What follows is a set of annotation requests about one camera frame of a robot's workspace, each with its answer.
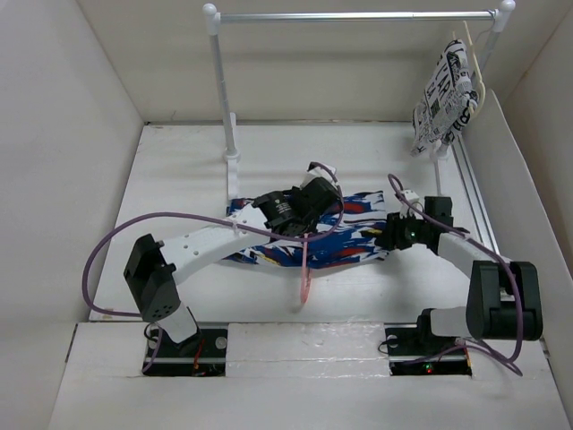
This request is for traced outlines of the blue white red patterned trousers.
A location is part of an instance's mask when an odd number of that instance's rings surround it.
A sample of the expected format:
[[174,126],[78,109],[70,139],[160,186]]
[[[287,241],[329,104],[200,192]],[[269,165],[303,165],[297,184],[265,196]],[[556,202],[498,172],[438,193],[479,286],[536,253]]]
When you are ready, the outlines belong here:
[[344,197],[343,219],[338,220],[339,208],[324,214],[317,229],[324,233],[337,229],[326,238],[311,242],[307,249],[301,243],[274,241],[266,245],[245,248],[226,259],[251,265],[299,268],[303,263],[314,270],[348,264],[383,260],[389,251],[376,245],[386,227],[387,211],[384,192],[360,192]]

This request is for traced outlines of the pink plastic hanger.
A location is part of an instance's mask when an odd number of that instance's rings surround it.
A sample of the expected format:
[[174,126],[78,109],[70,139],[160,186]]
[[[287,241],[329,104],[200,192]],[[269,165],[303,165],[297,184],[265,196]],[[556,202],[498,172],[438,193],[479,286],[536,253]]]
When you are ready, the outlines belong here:
[[308,268],[308,243],[303,242],[302,260],[301,260],[301,283],[300,283],[300,305],[305,305],[311,289],[310,269]]

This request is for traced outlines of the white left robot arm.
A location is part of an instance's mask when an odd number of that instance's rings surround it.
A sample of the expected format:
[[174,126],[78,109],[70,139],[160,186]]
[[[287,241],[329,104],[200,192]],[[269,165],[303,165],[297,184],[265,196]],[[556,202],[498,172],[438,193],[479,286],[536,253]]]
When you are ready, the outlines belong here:
[[178,286],[195,272],[245,248],[265,245],[275,235],[300,238],[316,231],[320,217],[342,203],[341,192],[326,178],[301,187],[266,193],[225,219],[163,242],[148,234],[137,239],[124,279],[143,321],[154,323],[180,355],[190,355],[201,338]]

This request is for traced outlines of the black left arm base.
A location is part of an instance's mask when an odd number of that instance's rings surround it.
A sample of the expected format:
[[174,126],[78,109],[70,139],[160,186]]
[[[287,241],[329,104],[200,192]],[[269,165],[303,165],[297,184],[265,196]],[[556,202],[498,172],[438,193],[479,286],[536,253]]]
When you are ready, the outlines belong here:
[[189,349],[178,348],[149,323],[143,332],[146,349],[142,374],[150,377],[222,377],[226,375],[228,325],[207,323]]

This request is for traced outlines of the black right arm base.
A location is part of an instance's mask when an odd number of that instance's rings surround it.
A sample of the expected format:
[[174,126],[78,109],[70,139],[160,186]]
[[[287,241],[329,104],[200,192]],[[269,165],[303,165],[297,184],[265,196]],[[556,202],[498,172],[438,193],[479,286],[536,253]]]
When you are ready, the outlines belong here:
[[388,357],[391,376],[473,374],[456,338],[432,333],[431,310],[424,309],[415,322],[384,324],[385,339],[378,351]]

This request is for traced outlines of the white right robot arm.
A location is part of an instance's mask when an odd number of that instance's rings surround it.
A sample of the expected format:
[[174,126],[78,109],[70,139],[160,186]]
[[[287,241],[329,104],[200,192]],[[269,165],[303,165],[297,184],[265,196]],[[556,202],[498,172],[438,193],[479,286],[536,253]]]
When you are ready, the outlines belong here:
[[415,345],[426,353],[447,337],[474,340],[539,340],[543,314],[537,269],[510,261],[453,227],[449,197],[426,197],[422,216],[406,205],[387,215],[375,244],[386,251],[424,245],[469,279],[466,305],[425,309],[424,325],[414,330]]

